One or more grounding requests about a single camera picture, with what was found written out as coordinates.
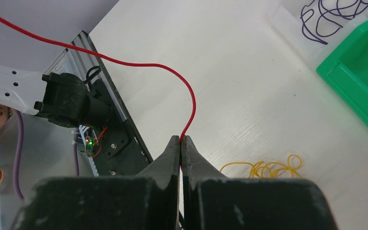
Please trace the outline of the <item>control circuit board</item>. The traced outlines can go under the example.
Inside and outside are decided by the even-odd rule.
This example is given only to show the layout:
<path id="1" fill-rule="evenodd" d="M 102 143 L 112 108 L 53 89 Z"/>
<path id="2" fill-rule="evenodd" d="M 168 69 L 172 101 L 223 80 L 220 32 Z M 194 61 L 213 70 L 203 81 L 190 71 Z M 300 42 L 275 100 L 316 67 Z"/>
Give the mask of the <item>control circuit board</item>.
<path id="1" fill-rule="evenodd" d="M 103 127 L 102 131 L 99 135 L 96 135 L 94 129 L 89 128 L 84 137 L 85 141 L 85 154 L 89 158 L 95 158 L 102 149 L 101 141 L 104 138 L 104 134 L 107 130 L 107 127 Z"/>

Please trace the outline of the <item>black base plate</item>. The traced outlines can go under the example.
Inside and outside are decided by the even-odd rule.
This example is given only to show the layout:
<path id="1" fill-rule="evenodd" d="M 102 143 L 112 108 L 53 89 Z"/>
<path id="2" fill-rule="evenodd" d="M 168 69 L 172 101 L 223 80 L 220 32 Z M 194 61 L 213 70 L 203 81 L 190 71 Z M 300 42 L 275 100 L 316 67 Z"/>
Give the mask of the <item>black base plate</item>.
<path id="1" fill-rule="evenodd" d="M 153 159 L 118 90 L 107 71 L 100 66 L 91 67 L 86 79 L 94 97 L 111 108 L 109 121 L 95 132 L 101 137 L 92 159 L 95 171 L 99 176 L 138 174 Z"/>

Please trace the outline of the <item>clear plastic bin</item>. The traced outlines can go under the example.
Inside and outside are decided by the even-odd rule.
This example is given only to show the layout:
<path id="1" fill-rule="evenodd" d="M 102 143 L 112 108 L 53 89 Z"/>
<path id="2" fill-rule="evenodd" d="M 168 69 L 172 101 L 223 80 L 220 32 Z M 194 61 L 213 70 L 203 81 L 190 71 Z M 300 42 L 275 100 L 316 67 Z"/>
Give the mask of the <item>clear plastic bin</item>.
<path id="1" fill-rule="evenodd" d="M 275 0 L 265 16 L 304 62 L 317 69 L 368 20 L 368 0 Z"/>

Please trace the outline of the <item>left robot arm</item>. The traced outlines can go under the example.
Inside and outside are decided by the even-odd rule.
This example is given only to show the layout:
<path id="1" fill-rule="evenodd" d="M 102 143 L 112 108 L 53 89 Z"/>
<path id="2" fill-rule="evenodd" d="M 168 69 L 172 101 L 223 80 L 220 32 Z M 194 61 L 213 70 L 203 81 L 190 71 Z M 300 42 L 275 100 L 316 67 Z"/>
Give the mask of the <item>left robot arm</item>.
<path id="1" fill-rule="evenodd" d="M 70 73 L 0 66 L 0 104 L 67 128 L 105 127 L 111 116 L 111 107 L 94 98 L 84 82 Z"/>

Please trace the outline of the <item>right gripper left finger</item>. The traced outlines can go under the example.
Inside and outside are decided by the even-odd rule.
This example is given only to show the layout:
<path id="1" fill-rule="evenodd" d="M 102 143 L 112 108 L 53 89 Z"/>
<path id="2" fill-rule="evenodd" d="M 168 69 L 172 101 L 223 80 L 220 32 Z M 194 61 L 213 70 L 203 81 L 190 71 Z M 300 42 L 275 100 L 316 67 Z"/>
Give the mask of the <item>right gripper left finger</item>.
<path id="1" fill-rule="evenodd" d="M 176 230 L 180 139 L 134 176 L 54 177 L 36 184 L 13 230 Z"/>

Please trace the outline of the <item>green plastic bin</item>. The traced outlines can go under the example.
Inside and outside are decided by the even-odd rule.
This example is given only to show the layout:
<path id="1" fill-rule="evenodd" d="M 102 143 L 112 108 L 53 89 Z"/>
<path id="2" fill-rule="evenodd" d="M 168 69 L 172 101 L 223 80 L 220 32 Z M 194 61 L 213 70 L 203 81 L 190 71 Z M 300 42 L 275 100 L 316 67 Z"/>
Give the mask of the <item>green plastic bin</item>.
<path id="1" fill-rule="evenodd" d="M 368 20 L 356 27 L 316 72 L 368 127 Z"/>

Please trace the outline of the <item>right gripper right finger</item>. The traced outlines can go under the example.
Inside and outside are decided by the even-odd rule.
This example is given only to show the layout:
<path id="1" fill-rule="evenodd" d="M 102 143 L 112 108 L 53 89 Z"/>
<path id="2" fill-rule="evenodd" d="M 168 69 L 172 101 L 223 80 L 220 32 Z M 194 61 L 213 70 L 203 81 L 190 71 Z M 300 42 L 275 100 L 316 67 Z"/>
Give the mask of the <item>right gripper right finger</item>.
<path id="1" fill-rule="evenodd" d="M 335 230 L 329 204 L 306 179 L 228 178 L 189 136 L 181 140 L 187 230 Z"/>

